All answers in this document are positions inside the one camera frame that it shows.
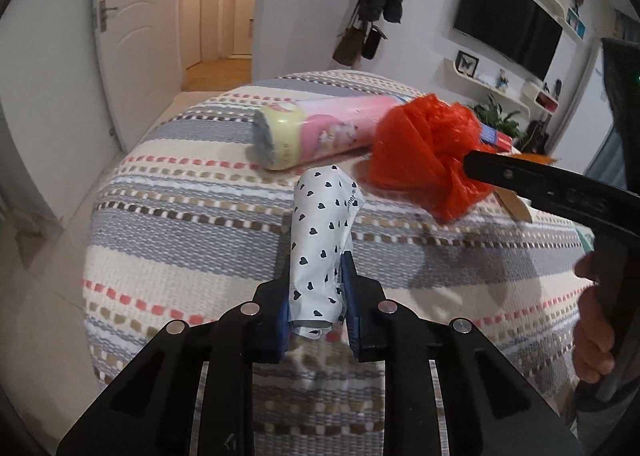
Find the person right hand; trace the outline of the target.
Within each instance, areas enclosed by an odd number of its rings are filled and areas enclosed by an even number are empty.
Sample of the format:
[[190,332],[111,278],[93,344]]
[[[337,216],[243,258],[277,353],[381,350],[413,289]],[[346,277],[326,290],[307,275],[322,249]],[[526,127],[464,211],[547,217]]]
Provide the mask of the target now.
[[573,333],[573,365],[577,377],[596,384],[614,369],[611,350],[614,330],[598,301],[598,287],[593,283],[578,299],[579,318]]

